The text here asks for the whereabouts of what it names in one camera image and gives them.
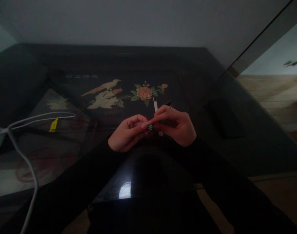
black sleeve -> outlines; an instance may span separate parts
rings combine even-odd
[[[102,190],[125,154],[110,149],[107,139],[80,158],[36,197],[26,233],[62,233]],[[0,233],[20,233],[31,199],[7,222]]]
[[[204,189],[236,232],[297,233],[292,221],[261,190],[204,141],[197,137],[183,152],[180,162],[194,178],[201,174]]]

hand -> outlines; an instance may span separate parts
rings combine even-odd
[[[167,134],[172,137],[179,145],[187,147],[196,139],[196,132],[188,113],[179,112],[163,105],[154,114],[154,118],[148,121],[148,125],[155,124],[156,131]],[[169,126],[157,124],[163,120],[168,120]]]
[[[113,151],[127,152],[149,134],[146,129],[147,118],[143,115],[134,115],[121,122],[108,139],[108,145]]]

white bird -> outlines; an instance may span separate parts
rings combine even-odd
[[[88,94],[94,94],[98,91],[101,91],[103,89],[107,89],[107,91],[113,87],[115,87],[117,85],[117,83],[121,81],[121,80],[118,80],[118,79],[114,79],[112,82],[108,82],[108,83],[105,83],[105,84],[102,84],[101,86],[95,88],[95,89],[92,89],[91,91],[85,93],[85,94],[82,94],[81,96],[85,96],[85,95],[88,95]]]
[[[112,106],[116,105],[115,102],[118,101],[119,100],[113,92],[104,91],[95,97],[95,102],[91,106],[88,106],[88,109],[97,109],[99,107],[112,109]]]

white cable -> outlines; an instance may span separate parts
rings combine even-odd
[[[8,126],[8,128],[9,128],[10,126],[14,126],[14,125],[16,125],[16,124],[25,122],[25,121],[27,121],[27,120],[35,119],[35,118],[38,118],[38,117],[41,117],[41,116],[45,116],[45,115],[50,115],[50,114],[72,114],[72,116],[62,116],[62,117],[55,117],[55,118],[48,118],[48,119],[35,120],[35,121],[31,121],[31,122],[29,122],[29,123],[26,123],[26,124],[24,124],[24,125],[21,125],[21,126],[18,126],[18,127],[14,127],[14,128],[11,128],[11,129],[13,130],[13,129],[17,129],[17,128],[25,127],[25,126],[27,126],[27,125],[29,125],[29,124],[31,124],[31,123],[38,122],[38,121],[53,120],[53,119],[56,119],[56,118],[59,118],[59,119],[65,119],[65,118],[72,118],[72,117],[75,117],[75,116],[76,116],[76,114],[71,113],[71,112],[63,112],[63,111],[50,112],[50,113],[45,113],[45,114],[41,114],[41,115],[36,115],[36,116],[30,117],[30,118],[27,118],[27,119],[19,120],[19,121],[15,122],[15,123],[10,124],[10,125]],[[0,133],[1,133],[1,134],[2,134],[2,133],[6,133],[8,128],[3,129]]]
[[[56,117],[56,118],[59,118],[59,119],[66,119],[66,118],[72,118],[72,117],[75,117],[76,115],[72,115],[72,116],[62,116],[62,117]],[[18,127],[14,127],[12,128],[12,130],[14,129],[17,129],[17,128],[21,128],[21,127],[25,127],[31,123],[34,123],[34,122],[39,122],[39,121],[45,121],[45,120],[53,120],[53,119],[56,119],[56,118],[47,118],[47,119],[40,119],[40,120],[34,120],[34,121],[31,121],[29,123],[26,123],[24,125],[21,125],[21,126],[18,126]]]
[[[27,227],[28,227],[28,223],[29,223],[29,220],[30,220],[30,217],[31,217],[31,213],[32,213],[32,210],[33,210],[33,207],[34,207],[34,202],[35,202],[35,198],[37,196],[37,192],[38,192],[38,180],[37,180],[37,176],[35,174],[35,171],[34,171],[34,168],[32,167],[32,164],[31,162],[29,161],[29,159],[20,151],[20,149],[18,148],[18,145],[15,141],[15,138],[14,138],[14,135],[13,135],[13,132],[12,132],[12,128],[14,125],[16,124],[19,124],[19,123],[22,123],[22,122],[25,122],[27,120],[30,120],[30,119],[34,119],[34,118],[38,118],[38,117],[41,117],[41,116],[45,116],[45,115],[50,115],[50,114],[72,114],[72,116],[69,116],[69,117],[62,117],[62,118],[71,118],[71,117],[74,117],[76,116],[75,114],[73,113],[70,113],[70,112],[61,112],[61,111],[58,111],[58,112],[51,112],[51,113],[45,113],[45,114],[41,114],[41,115],[37,115],[37,116],[33,116],[33,117],[30,117],[30,118],[27,118],[27,119],[23,119],[23,120],[19,120],[15,123],[12,123],[10,124],[8,127],[7,127],[7,133],[8,133],[8,136],[9,138],[11,139],[13,145],[14,145],[14,148],[16,149],[16,151],[20,154],[20,156],[26,161],[27,165],[29,166],[30,168],[30,171],[31,171],[31,174],[32,174],[32,177],[34,179],[34,194],[32,196],[32,199],[31,199],[31,202],[30,202],[30,206],[29,206],[29,209],[28,209],[28,212],[27,212],[27,215],[26,215],[26,219],[25,219],[25,222],[24,222],[24,225],[21,229],[21,232],[20,234],[24,234]],[[49,119],[41,119],[41,120],[36,120],[36,121],[32,121],[30,123],[27,123],[27,124],[24,124],[22,126],[19,126],[19,127],[16,127],[16,128],[20,128],[20,127],[24,127],[28,124],[31,124],[33,122],[37,122],[37,121],[42,121],[42,120],[51,120],[51,119],[56,119],[56,118],[49,118]]]

yellow label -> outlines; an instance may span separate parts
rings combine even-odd
[[[57,121],[58,121],[58,118],[56,118],[56,120],[54,120],[51,124],[51,128],[50,128],[50,131],[49,132],[55,132],[56,130],[56,126],[57,126]]]

